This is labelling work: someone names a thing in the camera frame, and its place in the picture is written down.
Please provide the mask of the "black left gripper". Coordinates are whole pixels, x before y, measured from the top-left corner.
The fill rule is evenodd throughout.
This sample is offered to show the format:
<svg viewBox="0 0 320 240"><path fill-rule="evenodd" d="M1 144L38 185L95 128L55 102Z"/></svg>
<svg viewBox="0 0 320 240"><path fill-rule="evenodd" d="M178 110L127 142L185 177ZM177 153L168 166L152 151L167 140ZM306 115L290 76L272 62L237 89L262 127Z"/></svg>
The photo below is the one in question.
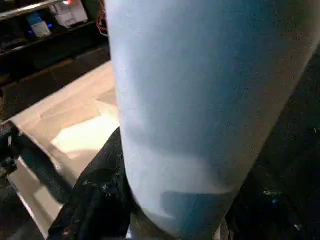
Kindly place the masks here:
<svg viewBox="0 0 320 240"><path fill-rule="evenodd" d="M66 203L72 191L70 184L58 173L50 157L13 122L0 124L0 177L6 178L17 170L22 158L55 200Z"/></svg>

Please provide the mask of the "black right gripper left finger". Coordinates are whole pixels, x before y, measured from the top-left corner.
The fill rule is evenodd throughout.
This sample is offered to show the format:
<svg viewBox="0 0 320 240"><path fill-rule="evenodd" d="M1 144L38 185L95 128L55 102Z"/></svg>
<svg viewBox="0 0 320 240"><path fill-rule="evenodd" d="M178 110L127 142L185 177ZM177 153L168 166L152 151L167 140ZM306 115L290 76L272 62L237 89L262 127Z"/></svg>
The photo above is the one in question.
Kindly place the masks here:
<svg viewBox="0 0 320 240"><path fill-rule="evenodd" d="M133 207L117 128L79 176L48 231L50 240L124 240Z"/></svg>

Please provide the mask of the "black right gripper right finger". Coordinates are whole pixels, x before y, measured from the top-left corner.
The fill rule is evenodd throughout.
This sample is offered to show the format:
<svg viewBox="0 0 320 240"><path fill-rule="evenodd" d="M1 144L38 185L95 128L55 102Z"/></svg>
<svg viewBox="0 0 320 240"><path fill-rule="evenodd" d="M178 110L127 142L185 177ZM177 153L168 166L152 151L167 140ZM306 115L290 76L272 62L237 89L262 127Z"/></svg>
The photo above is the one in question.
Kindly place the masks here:
<svg viewBox="0 0 320 240"><path fill-rule="evenodd" d="M226 215L231 240L318 240L320 186L303 171L287 180L256 165Z"/></svg>

